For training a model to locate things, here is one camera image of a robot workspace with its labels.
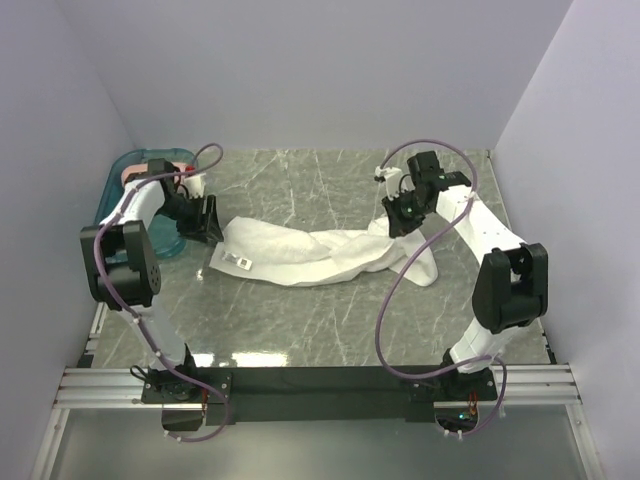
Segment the blue bin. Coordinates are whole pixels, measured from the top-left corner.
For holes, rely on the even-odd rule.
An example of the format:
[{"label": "blue bin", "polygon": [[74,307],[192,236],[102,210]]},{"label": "blue bin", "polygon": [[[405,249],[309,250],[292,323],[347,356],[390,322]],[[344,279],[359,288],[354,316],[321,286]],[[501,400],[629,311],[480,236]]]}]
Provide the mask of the blue bin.
[{"label": "blue bin", "polygon": [[[170,148],[165,150],[134,150],[120,157],[111,167],[107,184],[102,192],[95,223],[100,223],[107,217],[118,204],[124,194],[121,176],[125,168],[131,165],[146,163],[152,158],[164,158],[169,162],[182,162],[193,165],[194,155],[184,148]],[[149,237],[156,255],[160,258],[173,257],[186,245],[184,238],[180,237],[175,220],[162,215],[154,217],[149,226]]]}]

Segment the cloth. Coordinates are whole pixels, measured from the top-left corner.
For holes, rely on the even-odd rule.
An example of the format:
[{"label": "cloth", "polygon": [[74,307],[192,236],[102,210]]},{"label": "cloth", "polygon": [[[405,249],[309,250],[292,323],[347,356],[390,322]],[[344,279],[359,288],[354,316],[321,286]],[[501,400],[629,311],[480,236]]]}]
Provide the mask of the cloth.
[{"label": "cloth", "polygon": [[[418,230],[395,239],[388,232],[386,216],[372,221],[367,230],[310,233],[236,217],[224,229],[225,241],[216,246],[210,266],[235,277],[296,287],[346,282],[360,272],[386,268],[399,272],[425,239]],[[437,276],[427,249],[405,278],[425,287]]]}]

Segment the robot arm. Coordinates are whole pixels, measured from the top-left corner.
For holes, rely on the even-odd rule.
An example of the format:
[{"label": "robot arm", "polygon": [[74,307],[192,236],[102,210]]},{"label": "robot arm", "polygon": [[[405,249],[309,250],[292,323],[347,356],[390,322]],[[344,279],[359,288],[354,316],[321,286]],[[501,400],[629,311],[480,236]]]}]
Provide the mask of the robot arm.
[{"label": "robot arm", "polygon": [[[376,179],[387,188],[382,203],[391,237],[419,228],[429,213],[452,222],[471,195],[469,180],[460,172],[445,173],[435,152],[419,153],[407,163],[414,185],[410,191],[401,191],[400,169],[376,170]],[[472,297],[475,317],[449,354],[454,363],[483,355],[495,357],[520,328],[547,311],[547,252],[542,245],[527,245],[477,196],[455,229],[478,260],[480,272]],[[474,373],[485,367],[486,363],[477,362],[458,370]]]},{"label": "robot arm", "polygon": [[124,209],[114,227],[105,234],[101,243],[107,273],[127,304],[136,306],[136,310],[144,318],[145,328],[155,339],[156,349],[162,351],[175,365],[190,365],[192,361],[184,341],[176,334],[168,313],[155,297],[161,286],[160,269],[147,230],[153,217],[161,213],[176,220],[178,231],[185,238],[202,242],[221,241],[222,232],[217,220],[215,196],[204,196],[202,174],[182,180],[189,198],[178,193],[173,178],[152,181],[140,187],[145,178],[172,171],[175,171],[175,167],[170,162],[164,159],[150,160],[146,172],[127,179],[122,199],[113,212],[99,225],[86,227],[80,234],[93,298],[105,302],[134,327],[133,331],[152,359],[150,368],[153,371],[163,371],[165,367],[156,358],[141,330],[135,328],[138,320],[122,310],[105,289],[95,265],[93,242],[100,226],[121,214],[124,199],[132,190],[136,191],[131,203]]}]

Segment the gray marble table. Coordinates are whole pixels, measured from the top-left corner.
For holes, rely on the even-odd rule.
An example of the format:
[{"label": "gray marble table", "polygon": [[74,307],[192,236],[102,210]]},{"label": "gray marble table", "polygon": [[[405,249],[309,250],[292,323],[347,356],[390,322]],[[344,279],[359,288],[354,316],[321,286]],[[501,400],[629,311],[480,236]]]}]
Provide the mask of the gray marble table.
[{"label": "gray marble table", "polygon": [[[373,172],[384,150],[234,151],[209,174],[220,222],[245,216],[306,231],[364,229],[383,214],[384,188]],[[398,155],[406,169],[415,150]],[[478,168],[480,197],[502,220],[506,213],[486,150],[469,152]],[[466,168],[439,152],[447,170]],[[203,162],[212,161],[212,154]],[[444,226],[432,215],[425,237]],[[201,365],[376,365],[373,331],[389,270],[336,285],[286,288],[224,275],[209,267],[212,248],[190,243],[161,262],[162,299],[178,334]],[[385,317],[383,351],[392,364],[437,364],[473,318],[471,293],[478,266],[450,232],[433,247],[438,280],[429,287],[403,281]],[[508,363],[549,363],[539,322],[514,340]],[[147,365],[130,328],[109,312],[93,366]]]}]

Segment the white enclosure wall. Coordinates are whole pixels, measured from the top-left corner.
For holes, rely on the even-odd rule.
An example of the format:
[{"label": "white enclosure wall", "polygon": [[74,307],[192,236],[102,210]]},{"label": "white enclosure wall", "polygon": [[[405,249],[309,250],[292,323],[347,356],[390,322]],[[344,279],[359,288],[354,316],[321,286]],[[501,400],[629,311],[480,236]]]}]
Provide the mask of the white enclosure wall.
[{"label": "white enclosure wall", "polygon": [[58,0],[146,147],[493,148],[570,0]]},{"label": "white enclosure wall", "polygon": [[0,2],[0,477],[26,478],[95,303],[78,233],[132,148],[59,8]]},{"label": "white enclosure wall", "polygon": [[497,147],[514,227],[549,249],[545,327],[610,479],[640,475],[640,2],[577,0]]}]

